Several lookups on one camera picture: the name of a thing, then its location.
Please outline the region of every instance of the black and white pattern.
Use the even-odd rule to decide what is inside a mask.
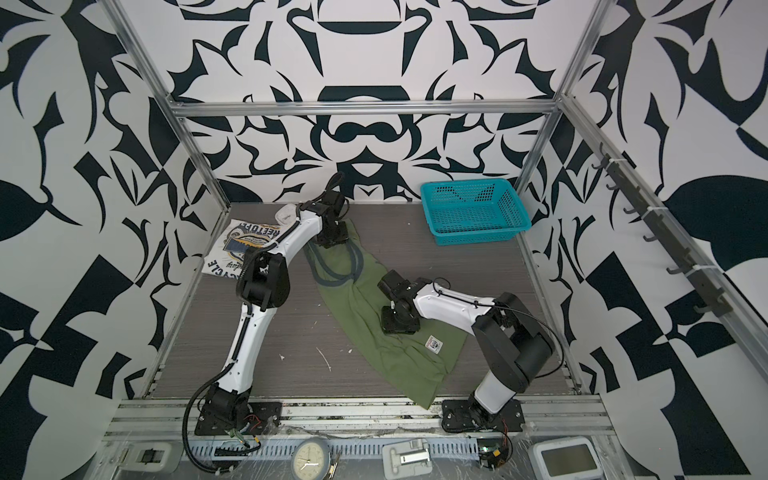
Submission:
[[[552,98],[595,0],[128,0],[180,101]]]
[[[768,471],[768,385],[561,119],[522,196],[545,294],[638,478]]]
[[[763,318],[766,18],[763,0],[620,0],[574,89]]]
[[[316,197],[337,171],[355,202],[419,200],[425,182],[514,182],[543,114],[205,117],[188,122],[233,202]]]
[[[62,478],[141,387],[220,208],[101,6],[0,18],[0,472]]]

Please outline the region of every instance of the white digital display device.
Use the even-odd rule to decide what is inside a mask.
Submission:
[[[528,450],[537,480],[596,480],[603,467],[585,437],[569,437],[531,445]]]

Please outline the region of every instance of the alarm clock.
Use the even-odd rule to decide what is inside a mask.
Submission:
[[[531,445],[528,450],[537,480],[596,480],[603,467],[585,437],[569,437]]]
[[[331,449],[323,439],[302,442],[291,457],[291,472],[295,480],[322,480],[331,466]]]

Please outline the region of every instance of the clock face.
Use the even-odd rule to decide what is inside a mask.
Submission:
[[[320,480],[328,472],[328,449],[318,441],[307,440],[293,453],[292,466],[298,480]]]

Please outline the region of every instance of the plastic basket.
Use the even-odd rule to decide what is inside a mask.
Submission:
[[[432,182],[421,192],[438,245],[509,240],[531,228],[520,197],[501,178]]]

